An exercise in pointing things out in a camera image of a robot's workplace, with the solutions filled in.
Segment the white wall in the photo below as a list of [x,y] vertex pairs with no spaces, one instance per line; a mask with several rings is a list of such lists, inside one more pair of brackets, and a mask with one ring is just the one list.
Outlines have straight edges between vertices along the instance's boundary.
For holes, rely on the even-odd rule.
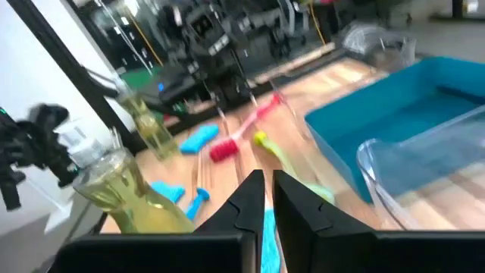
[[[82,65],[111,76],[112,67],[103,61],[59,0],[33,2]],[[71,120],[83,119],[86,135],[107,145],[108,128],[6,1],[0,1],[0,31],[0,106],[19,120],[38,103],[63,105]],[[115,102],[110,103],[133,129],[129,115]],[[50,171],[34,167],[22,171],[27,175],[18,187],[22,207],[7,212],[0,202],[0,271],[9,273],[32,271],[53,256],[87,204],[80,196],[75,196],[73,204],[72,187],[59,189]],[[72,211],[66,206],[69,204],[73,204]],[[53,215],[66,211],[67,219],[61,218],[59,225],[49,231],[45,229]]]
[[[82,65],[111,76],[112,67],[103,61],[59,0],[33,2]],[[6,1],[0,1],[0,30],[0,105],[12,118],[25,118],[28,109],[41,102],[63,105],[69,110],[71,120],[86,121],[83,127],[86,135],[108,145],[108,128]],[[133,128],[128,114],[115,102],[111,104],[124,123]],[[22,209],[6,212],[0,204],[0,236],[53,212],[56,202],[65,204],[73,194],[71,188],[60,190],[50,171],[31,167],[24,172],[32,183],[19,186]],[[46,192],[52,200],[39,198],[38,190]]]

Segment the clear plastic container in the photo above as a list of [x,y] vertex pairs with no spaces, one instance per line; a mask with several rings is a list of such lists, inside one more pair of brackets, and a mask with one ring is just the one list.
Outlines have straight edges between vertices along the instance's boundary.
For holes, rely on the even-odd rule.
[[351,25],[343,39],[343,47],[383,71],[398,71],[415,62],[415,38],[375,24]]
[[357,159],[384,222],[485,228],[485,106],[401,143],[366,141]]
[[359,146],[371,139],[401,143],[481,107],[484,71],[483,64],[428,58],[315,109],[305,121],[352,189],[373,202],[355,158]]

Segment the wooden floor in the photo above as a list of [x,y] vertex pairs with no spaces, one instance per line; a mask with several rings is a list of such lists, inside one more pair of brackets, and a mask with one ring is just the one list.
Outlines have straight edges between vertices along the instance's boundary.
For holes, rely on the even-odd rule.
[[[280,91],[285,95],[289,108],[280,105],[270,112],[263,121],[259,121],[245,134],[243,141],[239,141],[240,153],[223,162],[212,162],[208,157],[208,147],[199,155],[177,155],[164,162],[157,161],[147,150],[139,153],[136,160],[148,182],[162,180],[167,184],[184,185],[186,194],[179,202],[182,209],[196,197],[196,187],[208,190],[211,199],[203,205],[195,219],[199,225],[221,207],[227,197],[254,169],[264,170],[267,204],[272,204],[272,171],[281,169],[281,166],[273,156],[252,144],[254,132],[263,130],[285,151],[301,179],[330,188],[335,193],[336,205],[344,212],[373,228],[381,228],[381,222],[373,208],[356,196],[320,154],[314,140],[308,137],[309,132],[303,121],[304,115],[312,109],[332,102],[381,77],[383,74],[371,73],[371,69],[362,63],[344,59],[281,88]],[[258,102],[267,101],[270,96],[271,94],[262,96]],[[215,118],[206,124],[218,124],[221,129],[218,137],[225,137],[237,130],[253,107],[248,104],[228,114],[226,122],[221,118]],[[290,109],[296,113],[296,119]],[[177,135],[177,141],[184,141],[195,130],[197,127]],[[119,232],[112,218],[108,217],[102,232]]]

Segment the yellow liquid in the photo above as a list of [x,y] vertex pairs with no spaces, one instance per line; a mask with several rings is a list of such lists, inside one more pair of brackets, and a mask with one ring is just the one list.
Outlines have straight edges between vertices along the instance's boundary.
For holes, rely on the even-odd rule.
[[132,158],[77,190],[109,213],[121,233],[194,231],[194,225],[185,213],[143,180]]
[[130,113],[135,121],[139,135],[158,160],[178,152],[178,146],[167,128],[149,111],[141,95],[124,96],[119,103]]

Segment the cable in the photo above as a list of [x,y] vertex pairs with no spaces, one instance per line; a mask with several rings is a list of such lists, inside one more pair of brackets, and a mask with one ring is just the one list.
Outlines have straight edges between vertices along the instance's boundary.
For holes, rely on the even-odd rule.
[[313,10],[313,1],[310,2],[310,13],[311,17],[313,18],[313,23],[315,24],[315,28],[317,29],[320,40],[325,46],[327,43],[325,42],[324,36],[321,35],[320,27],[318,26],[317,18],[315,17],[315,12]]
[[130,17],[131,21],[133,22],[133,25],[135,26],[136,30],[138,30],[138,33],[142,36],[143,41],[145,41],[146,45],[149,47],[150,52],[155,56],[155,58],[157,59],[157,62],[161,66],[164,66],[164,63],[160,60],[157,53],[155,53],[155,50],[152,48],[152,45],[150,44],[148,39],[146,39],[145,35],[143,34],[143,31],[139,28],[138,24],[135,21],[135,18],[133,18],[133,15],[131,14],[131,11],[128,8],[127,8],[127,13],[128,13],[128,16]]

